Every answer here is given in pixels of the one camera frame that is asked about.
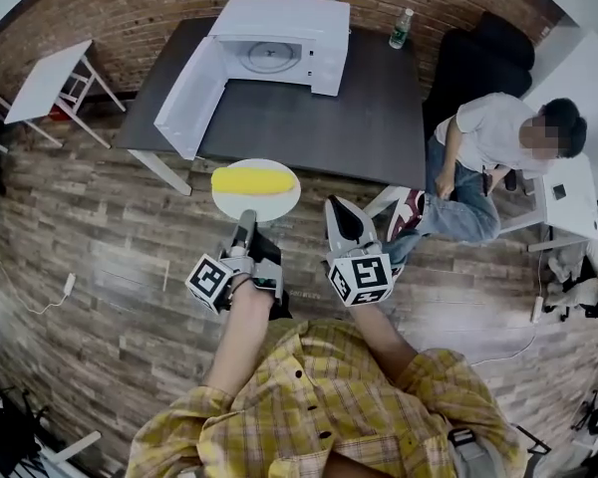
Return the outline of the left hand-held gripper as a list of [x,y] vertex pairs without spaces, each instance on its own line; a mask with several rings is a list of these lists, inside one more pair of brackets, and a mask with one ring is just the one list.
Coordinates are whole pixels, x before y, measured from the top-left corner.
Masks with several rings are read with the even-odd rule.
[[230,244],[216,258],[203,254],[185,281],[189,292],[215,314],[230,309],[233,279],[242,275],[273,296],[271,315],[285,314],[281,252],[256,229],[256,222],[256,211],[244,210]]

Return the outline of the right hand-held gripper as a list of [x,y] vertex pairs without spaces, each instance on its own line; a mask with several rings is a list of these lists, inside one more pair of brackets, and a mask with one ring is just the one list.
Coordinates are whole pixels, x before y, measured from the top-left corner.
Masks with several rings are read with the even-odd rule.
[[376,239],[373,220],[358,206],[329,195],[324,205],[330,250],[326,277],[347,308],[375,304],[393,292],[390,258]]

